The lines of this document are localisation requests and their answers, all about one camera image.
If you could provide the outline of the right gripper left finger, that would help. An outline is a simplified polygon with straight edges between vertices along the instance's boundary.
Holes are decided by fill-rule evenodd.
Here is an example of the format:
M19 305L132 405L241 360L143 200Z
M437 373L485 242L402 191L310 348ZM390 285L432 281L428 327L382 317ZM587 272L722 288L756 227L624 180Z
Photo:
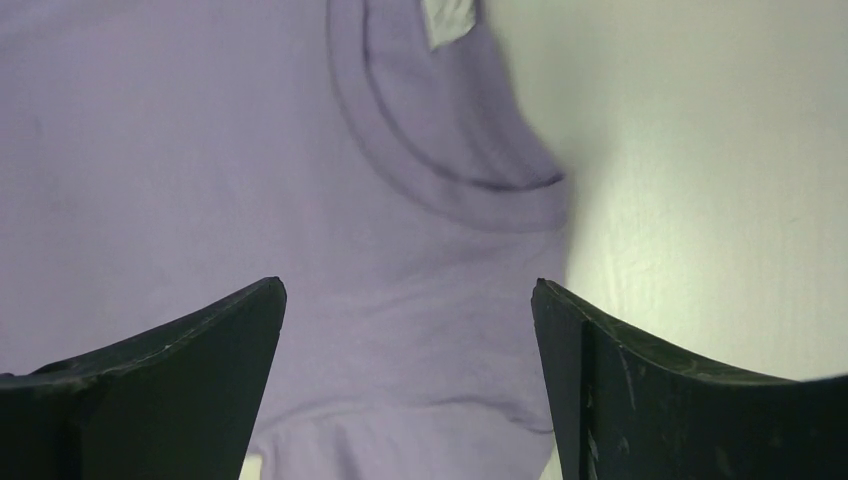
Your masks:
M5 479L239 476L286 306L268 277L118 343L1 378Z

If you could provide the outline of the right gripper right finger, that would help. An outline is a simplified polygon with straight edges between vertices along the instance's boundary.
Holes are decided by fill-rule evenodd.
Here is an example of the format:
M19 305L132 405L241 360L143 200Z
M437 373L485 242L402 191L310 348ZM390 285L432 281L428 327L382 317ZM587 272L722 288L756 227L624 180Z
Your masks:
M847 380L718 362L539 280L532 311L566 479L843 479Z

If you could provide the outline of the purple t shirt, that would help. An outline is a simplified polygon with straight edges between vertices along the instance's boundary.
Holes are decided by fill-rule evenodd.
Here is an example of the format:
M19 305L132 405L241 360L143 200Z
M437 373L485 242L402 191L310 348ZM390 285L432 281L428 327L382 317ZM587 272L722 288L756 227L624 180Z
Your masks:
M1 366L259 278L265 479L537 479L565 181L477 1L5 1Z

